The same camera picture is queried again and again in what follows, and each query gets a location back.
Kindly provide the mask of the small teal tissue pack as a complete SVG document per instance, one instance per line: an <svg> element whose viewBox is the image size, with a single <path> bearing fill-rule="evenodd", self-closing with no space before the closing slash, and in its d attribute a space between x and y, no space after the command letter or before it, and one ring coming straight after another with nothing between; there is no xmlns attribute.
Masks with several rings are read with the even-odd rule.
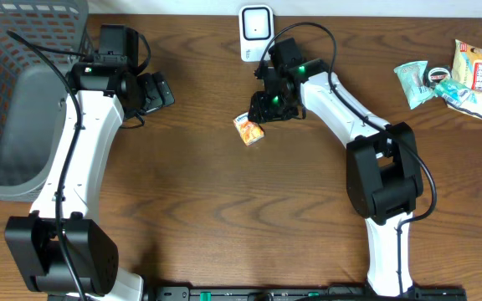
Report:
<svg viewBox="0 0 482 301"><path fill-rule="evenodd" d="M434 87L434 92L437 96L444 98L450 105L457 108L466 102L471 104L477 103L474 92L454 79L443 79Z"/></svg>

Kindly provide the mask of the teal snack packet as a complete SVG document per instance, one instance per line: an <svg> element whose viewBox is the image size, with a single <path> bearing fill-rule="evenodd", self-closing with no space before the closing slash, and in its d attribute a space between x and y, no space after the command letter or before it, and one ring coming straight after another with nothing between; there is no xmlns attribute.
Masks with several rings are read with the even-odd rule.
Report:
<svg viewBox="0 0 482 301"><path fill-rule="evenodd" d="M397 66L393 72L399 79L409 108L414 110L434 97L434 91L424 83L424 73L428 66L426 60L412 61Z"/></svg>

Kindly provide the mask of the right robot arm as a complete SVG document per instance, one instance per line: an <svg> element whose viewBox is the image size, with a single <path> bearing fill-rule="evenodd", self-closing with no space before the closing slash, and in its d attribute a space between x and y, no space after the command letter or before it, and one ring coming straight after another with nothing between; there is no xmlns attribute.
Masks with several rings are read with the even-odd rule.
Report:
<svg viewBox="0 0 482 301"><path fill-rule="evenodd" d="M260 65L264 88L254 94L249 120L263 124L319 117L346 149L346 193L367 227L367 283L378 296L407 297L408 231L423 194L423 163L405 123L374 115L343 87L322 60Z"/></svg>

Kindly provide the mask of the black round-label box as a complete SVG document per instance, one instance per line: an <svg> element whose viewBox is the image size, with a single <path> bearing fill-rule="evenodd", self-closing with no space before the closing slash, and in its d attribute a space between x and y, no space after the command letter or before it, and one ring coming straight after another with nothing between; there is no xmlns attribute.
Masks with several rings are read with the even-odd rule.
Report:
<svg viewBox="0 0 482 301"><path fill-rule="evenodd" d="M424 72L423 82L427 87L433 89L442 80L450 78L451 70L448 65L428 67Z"/></svg>

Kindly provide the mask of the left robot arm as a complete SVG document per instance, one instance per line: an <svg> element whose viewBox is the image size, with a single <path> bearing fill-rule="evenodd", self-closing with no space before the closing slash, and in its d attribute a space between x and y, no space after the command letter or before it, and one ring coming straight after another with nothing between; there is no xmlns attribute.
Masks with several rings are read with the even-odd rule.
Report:
<svg viewBox="0 0 482 301"><path fill-rule="evenodd" d="M47 182L26 216L11 216L4 238L32 292L55 300L143 300L145 279L119 265L99 225L100 188L115 134L132 114L172 105L162 72L78 63L67 75L66 112Z"/></svg>

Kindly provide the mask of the small orange tissue pack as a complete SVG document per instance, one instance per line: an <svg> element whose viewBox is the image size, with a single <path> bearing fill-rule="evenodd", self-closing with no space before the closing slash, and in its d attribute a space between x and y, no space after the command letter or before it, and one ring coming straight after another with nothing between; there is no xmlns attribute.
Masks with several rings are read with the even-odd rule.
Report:
<svg viewBox="0 0 482 301"><path fill-rule="evenodd" d="M234 127L246 146L264 138L264 131L259 124L249 120L249 113L245 112L233 119Z"/></svg>

